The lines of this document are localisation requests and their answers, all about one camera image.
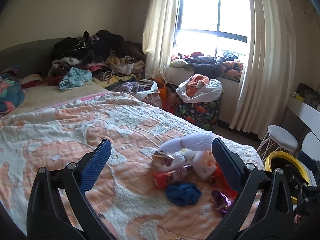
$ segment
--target pink blanket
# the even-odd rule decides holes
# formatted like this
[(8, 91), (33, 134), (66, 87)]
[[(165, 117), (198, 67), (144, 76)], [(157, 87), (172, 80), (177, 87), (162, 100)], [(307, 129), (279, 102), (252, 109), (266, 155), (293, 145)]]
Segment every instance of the pink blanket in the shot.
[[(205, 239), (221, 220), (214, 211), (211, 184), (195, 182), (203, 196), (193, 206), (171, 203), (163, 190), (155, 189), (151, 154), (163, 142), (201, 131), (185, 120), (146, 105), (130, 95), (107, 93), (86, 101), (76, 100), (37, 113), (0, 119), (0, 200), (13, 221), (26, 232), (29, 194), (37, 170), (62, 169), (110, 140), (112, 155), (93, 190), (86, 193), (97, 213), (114, 225), (121, 240)], [(245, 162), (263, 169), (256, 151), (223, 139)], [(61, 192), (68, 216), (77, 220)], [(258, 204), (252, 206), (243, 228), (249, 226)]]

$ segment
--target window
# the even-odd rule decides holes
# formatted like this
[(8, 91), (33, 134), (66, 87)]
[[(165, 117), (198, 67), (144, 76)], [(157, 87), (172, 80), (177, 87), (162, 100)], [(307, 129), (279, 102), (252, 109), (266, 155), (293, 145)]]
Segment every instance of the window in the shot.
[(180, 0), (174, 45), (183, 54), (230, 50), (243, 59), (250, 31), (249, 0)]

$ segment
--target clothes pile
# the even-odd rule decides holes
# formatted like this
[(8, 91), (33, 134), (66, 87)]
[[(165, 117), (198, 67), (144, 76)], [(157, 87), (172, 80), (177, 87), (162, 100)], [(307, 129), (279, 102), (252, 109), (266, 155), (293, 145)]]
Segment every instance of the clothes pile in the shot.
[(191, 55), (178, 53), (171, 56), (170, 67), (184, 68), (187, 71), (194, 71), (195, 74), (207, 75), (210, 79), (219, 76), (227, 76), (240, 80), (243, 70), (243, 63), (231, 51), (223, 52), (223, 56), (205, 56), (201, 52), (194, 52)]
[(54, 46), (48, 83), (59, 86), (71, 68), (88, 70), (93, 81), (112, 90), (124, 82), (140, 80), (144, 75), (146, 55), (140, 43), (125, 41), (124, 37), (106, 30), (81, 38), (67, 37)]
[(142, 79), (139, 81), (124, 82), (110, 91), (130, 94), (139, 101), (162, 109), (158, 85), (153, 80)]
[(207, 76), (195, 74), (191, 77), (190, 82), (187, 84), (186, 95), (193, 97), (195, 93), (202, 88), (204, 85), (209, 84), (210, 80)]

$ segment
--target towel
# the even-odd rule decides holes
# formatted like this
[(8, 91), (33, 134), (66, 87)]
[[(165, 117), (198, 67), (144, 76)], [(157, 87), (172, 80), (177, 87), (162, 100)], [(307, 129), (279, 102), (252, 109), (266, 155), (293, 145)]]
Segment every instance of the towel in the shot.
[(72, 67), (60, 82), (61, 91), (71, 90), (75, 87), (81, 87), (85, 82), (92, 80), (92, 73), (89, 70), (83, 70)]
[(195, 93), (201, 89), (204, 85), (209, 84), (210, 80), (207, 76), (201, 74), (195, 74), (191, 77), (191, 81), (187, 84), (186, 95), (193, 97)]

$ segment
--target white curtain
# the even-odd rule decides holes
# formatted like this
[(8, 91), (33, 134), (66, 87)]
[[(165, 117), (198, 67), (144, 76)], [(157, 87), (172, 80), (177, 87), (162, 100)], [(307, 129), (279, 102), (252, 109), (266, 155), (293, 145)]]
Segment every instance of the white curtain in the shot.
[(263, 139), (279, 124), (292, 89), (296, 37), (289, 0), (250, 0), (251, 45), (230, 128)]
[(162, 78), (170, 63), (178, 0), (150, 0), (143, 51), (147, 54), (146, 78)]

